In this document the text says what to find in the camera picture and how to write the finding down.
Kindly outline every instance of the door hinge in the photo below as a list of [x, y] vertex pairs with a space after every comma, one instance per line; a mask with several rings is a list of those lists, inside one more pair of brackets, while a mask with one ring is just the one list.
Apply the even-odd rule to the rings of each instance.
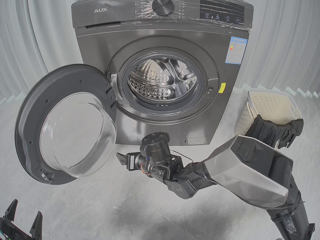
[[111, 82], [110, 82], [112, 89], [114, 91], [115, 100], [122, 100], [120, 95], [118, 85], [117, 85], [117, 74], [111, 74]]

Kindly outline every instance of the laundry basket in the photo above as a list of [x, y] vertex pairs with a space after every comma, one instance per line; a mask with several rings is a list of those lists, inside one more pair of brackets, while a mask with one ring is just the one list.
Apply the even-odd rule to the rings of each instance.
[[257, 115], [278, 125], [285, 125], [302, 115], [293, 98], [282, 91], [256, 89], [248, 91], [248, 99], [235, 126], [236, 135], [245, 135]]

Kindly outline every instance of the energy label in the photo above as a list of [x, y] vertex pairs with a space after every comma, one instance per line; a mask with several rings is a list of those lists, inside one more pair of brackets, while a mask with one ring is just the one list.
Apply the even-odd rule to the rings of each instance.
[[247, 42], [248, 39], [232, 36], [226, 55], [226, 63], [241, 64]]

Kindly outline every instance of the washing machine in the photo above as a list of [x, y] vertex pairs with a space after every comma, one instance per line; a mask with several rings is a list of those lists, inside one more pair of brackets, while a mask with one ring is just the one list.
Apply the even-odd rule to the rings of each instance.
[[210, 144], [246, 50], [251, 4], [79, 0], [71, 11], [84, 64], [51, 71], [18, 113], [16, 150], [33, 178], [87, 176], [114, 143], [140, 145], [154, 132], [172, 146]]

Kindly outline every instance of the yellow warning sticker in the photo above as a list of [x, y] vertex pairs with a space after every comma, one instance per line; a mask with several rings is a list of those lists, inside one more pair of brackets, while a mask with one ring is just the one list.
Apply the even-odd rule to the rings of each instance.
[[226, 83], [225, 82], [221, 83], [221, 87], [220, 87], [220, 90], [219, 90], [220, 94], [223, 93], [224, 88], [226, 88]]

